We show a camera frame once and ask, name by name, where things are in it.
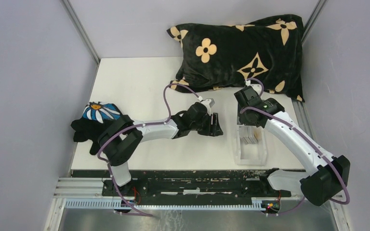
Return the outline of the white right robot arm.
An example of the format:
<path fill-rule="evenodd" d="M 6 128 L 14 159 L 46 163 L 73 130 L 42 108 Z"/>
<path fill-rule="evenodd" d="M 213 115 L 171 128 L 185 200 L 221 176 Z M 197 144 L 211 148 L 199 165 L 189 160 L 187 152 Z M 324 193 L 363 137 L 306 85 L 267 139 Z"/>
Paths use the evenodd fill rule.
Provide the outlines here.
<path fill-rule="evenodd" d="M 348 158 L 335 156 L 317 144 L 276 99 L 263 100 L 252 86 L 244 87 L 234 96 L 240 123 L 273 134 L 304 167 L 303 172 L 271 170 L 259 183 L 262 195 L 272 196 L 284 190 L 303 195 L 316 206 L 328 200 L 342 205 L 350 203 L 347 185 L 351 164 Z"/>

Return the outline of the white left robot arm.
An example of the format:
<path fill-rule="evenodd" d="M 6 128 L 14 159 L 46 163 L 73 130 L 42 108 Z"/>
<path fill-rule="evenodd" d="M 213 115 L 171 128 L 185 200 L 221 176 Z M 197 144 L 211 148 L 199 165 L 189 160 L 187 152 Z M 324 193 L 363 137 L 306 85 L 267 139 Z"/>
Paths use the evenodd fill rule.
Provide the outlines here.
<path fill-rule="evenodd" d="M 191 105 L 167 119 L 155 121 L 132 120 L 122 115 L 99 136 L 100 152 L 107 157 L 107 167 L 114 190 L 125 196 L 132 190 L 128 161 L 142 142 L 177 139 L 195 131 L 202 136 L 222 136 L 218 113 L 213 113 L 210 99 Z"/>

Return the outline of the clear plastic card box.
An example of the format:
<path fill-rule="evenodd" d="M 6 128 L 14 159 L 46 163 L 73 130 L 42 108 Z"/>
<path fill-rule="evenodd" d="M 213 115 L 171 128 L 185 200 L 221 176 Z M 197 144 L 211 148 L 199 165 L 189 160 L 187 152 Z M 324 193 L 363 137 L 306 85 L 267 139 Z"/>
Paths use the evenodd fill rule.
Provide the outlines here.
<path fill-rule="evenodd" d="M 264 166 L 267 162 L 267 145 L 266 137 L 263 128 L 258 128 L 261 131 L 261 136 L 258 144 L 246 144 L 239 137 L 239 127 L 236 126 L 236 149 L 234 161 L 237 165 L 252 165 Z"/>

